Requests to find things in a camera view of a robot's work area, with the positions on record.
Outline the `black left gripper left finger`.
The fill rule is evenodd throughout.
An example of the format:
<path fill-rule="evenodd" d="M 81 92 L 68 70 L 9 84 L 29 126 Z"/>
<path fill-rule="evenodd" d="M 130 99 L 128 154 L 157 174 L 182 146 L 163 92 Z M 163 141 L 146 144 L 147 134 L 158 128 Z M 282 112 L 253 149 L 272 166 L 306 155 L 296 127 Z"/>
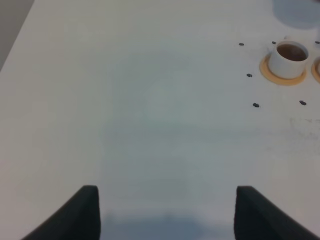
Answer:
<path fill-rule="evenodd" d="M 84 185 L 24 239 L 99 240 L 100 237 L 99 189 L 95 185 Z"/>

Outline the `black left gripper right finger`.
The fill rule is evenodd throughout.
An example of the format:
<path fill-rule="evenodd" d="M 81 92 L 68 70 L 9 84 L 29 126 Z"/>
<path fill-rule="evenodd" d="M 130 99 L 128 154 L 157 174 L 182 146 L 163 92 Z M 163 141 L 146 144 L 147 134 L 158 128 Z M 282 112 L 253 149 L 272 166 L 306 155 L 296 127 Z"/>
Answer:
<path fill-rule="evenodd" d="M 236 189 L 233 232 L 236 240 L 318 240 L 252 186 Z"/>

